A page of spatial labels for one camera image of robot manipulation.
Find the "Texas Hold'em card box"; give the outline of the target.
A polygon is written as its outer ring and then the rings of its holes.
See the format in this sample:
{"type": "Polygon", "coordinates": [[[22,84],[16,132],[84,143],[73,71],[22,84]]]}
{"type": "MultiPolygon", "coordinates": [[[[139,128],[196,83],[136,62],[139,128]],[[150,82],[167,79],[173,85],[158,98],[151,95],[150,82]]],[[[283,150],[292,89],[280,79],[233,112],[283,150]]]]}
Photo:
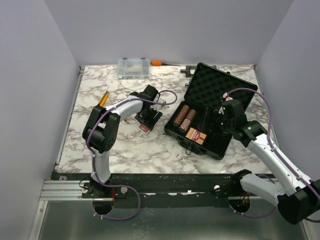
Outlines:
{"type": "Polygon", "coordinates": [[[207,135],[193,127],[191,127],[187,134],[185,135],[185,137],[189,140],[191,140],[192,142],[194,143],[197,143],[199,145],[203,145],[206,138],[207,138],[207,135]]]}

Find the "red backed card deck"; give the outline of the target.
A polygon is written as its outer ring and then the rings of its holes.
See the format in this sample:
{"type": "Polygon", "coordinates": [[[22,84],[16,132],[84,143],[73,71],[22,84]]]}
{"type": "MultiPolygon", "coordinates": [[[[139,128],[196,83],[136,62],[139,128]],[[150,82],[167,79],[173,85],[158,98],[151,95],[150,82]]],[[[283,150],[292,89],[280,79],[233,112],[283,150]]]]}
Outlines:
{"type": "Polygon", "coordinates": [[[151,131],[147,125],[142,124],[142,123],[138,126],[138,129],[145,135],[148,135],[149,132],[151,131]]]}

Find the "orange blue chip roll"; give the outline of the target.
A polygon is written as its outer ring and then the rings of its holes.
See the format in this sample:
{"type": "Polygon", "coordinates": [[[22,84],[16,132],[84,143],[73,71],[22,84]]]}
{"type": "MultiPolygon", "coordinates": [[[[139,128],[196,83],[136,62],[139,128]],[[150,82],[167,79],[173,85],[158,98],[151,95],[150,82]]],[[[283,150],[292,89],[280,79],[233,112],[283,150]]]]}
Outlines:
{"type": "Polygon", "coordinates": [[[181,133],[185,133],[185,132],[189,129],[191,123],[192,123],[192,120],[191,120],[191,119],[185,118],[185,119],[182,121],[181,125],[179,126],[179,131],[180,131],[181,133]]]}

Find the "orange black chip roll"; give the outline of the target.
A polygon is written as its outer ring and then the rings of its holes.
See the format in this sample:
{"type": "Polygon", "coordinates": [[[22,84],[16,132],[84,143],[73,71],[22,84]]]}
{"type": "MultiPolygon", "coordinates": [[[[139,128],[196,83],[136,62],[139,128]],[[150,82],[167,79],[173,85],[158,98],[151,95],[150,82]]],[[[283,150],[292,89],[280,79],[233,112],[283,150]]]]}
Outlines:
{"type": "Polygon", "coordinates": [[[191,109],[189,111],[188,115],[186,116],[186,118],[189,119],[190,121],[192,121],[196,115],[197,115],[197,111],[194,109],[191,109]]]}
{"type": "Polygon", "coordinates": [[[174,119],[173,125],[174,125],[175,127],[179,127],[179,126],[182,124],[182,122],[183,122],[184,118],[186,117],[186,115],[187,115],[187,113],[181,111],[181,112],[176,116],[176,118],[174,119]]]}

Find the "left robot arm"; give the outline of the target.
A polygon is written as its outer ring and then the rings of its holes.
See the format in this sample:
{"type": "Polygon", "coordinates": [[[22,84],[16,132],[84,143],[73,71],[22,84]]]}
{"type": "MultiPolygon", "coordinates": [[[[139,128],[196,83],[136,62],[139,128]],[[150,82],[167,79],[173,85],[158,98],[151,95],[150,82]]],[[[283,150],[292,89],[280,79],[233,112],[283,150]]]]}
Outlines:
{"type": "Polygon", "coordinates": [[[123,101],[108,108],[96,105],[87,120],[82,132],[92,158],[91,177],[96,183],[93,191],[101,198],[107,197],[111,185],[107,182],[111,177],[109,153],[116,142],[121,121],[135,115],[135,119],[147,131],[154,126],[163,115],[153,105],[160,96],[158,90],[151,85],[142,92],[133,92],[123,101]]]}

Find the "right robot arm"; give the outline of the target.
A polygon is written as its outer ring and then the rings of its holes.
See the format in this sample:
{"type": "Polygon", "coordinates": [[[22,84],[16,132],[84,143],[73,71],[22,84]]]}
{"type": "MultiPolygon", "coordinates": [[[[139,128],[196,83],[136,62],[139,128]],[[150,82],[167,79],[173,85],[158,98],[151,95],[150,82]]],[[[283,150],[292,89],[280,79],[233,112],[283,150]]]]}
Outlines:
{"type": "Polygon", "coordinates": [[[228,187],[232,194],[249,192],[261,197],[293,225],[319,211],[319,180],[312,180],[299,170],[258,121],[249,121],[239,100],[227,97],[216,116],[219,128],[254,153],[277,179],[277,183],[272,183],[249,170],[241,170],[230,178],[228,187]]]}

